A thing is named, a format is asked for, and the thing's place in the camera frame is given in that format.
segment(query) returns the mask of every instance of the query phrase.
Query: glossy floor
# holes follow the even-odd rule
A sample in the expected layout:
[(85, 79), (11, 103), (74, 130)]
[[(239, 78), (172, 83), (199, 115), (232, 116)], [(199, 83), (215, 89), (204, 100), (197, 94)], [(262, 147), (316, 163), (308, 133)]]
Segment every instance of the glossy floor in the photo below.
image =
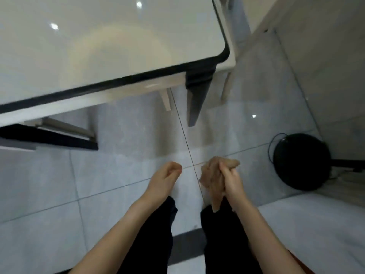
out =
[[(238, 63), (234, 88), (222, 104), (224, 78), (214, 77), (192, 128), (186, 124), (187, 92), (179, 87), (169, 91), (171, 112), (158, 93), (150, 93), (55, 116), (93, 127), (98, 152), (1, 151), (0, 272), (51, 274), (73, 267), (169, 160), (184, 167), (172, 193), (179, 210), (173, 235), (200, 227), (200, 211), (209, 202), (199, 188), (200, 166), (212, 156), (241, 161), (247, 194), (258, 206), (298, 194), (277, 178), (268, 143), (277, 133), (318, 134), (276, 36), (263, 35)], [(187, 267), (203, 273), (201, 262), (169, 272)]]

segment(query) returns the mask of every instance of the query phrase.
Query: chair leg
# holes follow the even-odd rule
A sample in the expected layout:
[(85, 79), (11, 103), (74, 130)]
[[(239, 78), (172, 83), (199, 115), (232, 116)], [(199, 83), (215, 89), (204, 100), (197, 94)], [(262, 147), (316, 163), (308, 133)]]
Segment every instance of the chair leg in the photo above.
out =
[(163, 104), (165, 105), (166, 111), (170, 111), (171, 107), (170, 107), (169, 94), (167, 93), (167, 88), (160, 90), (159, 93), (161, 95)]
[(232, 84), (234, 80), (233, 71), (227, 74), (225, 85), (223, 86), (223, 92), (221, 95), (221, 100), (226, 101), (228, 99), (229, 93), (231, 92)]

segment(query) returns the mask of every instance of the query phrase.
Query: black cable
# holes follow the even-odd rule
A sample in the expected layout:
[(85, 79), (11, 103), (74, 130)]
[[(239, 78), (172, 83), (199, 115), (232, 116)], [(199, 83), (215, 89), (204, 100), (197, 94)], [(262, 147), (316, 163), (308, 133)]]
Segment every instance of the black cable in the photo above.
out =
[(269, 144), (269, 148), (267, 149), (267, 156), (269, 157), (269, 161), (274, 164), (271, 160), (271, 157), (270, 157), (270, 146), (271, 146), (271, 143), (273, 143), (274, 139), (278, 136), (278, 135), (281, 135), (281, 134), (285, 134), (286, 136), (288, 136), (286, 133), (278, 133), (276, 136), (273, 137), (273, 139), (271, 140), (270, 144)]

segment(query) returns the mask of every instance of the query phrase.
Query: wall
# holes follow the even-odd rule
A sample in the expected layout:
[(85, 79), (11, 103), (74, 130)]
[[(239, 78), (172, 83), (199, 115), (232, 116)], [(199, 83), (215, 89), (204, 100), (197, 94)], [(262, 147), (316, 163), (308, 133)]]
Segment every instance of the wall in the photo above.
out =
[(335, 159), (365, 160), (365, 0), (297, 0), (277, 34)]
[(365, 208), (309, 193), (259, 210), (285, 247), (314, 273), (365, 273)]

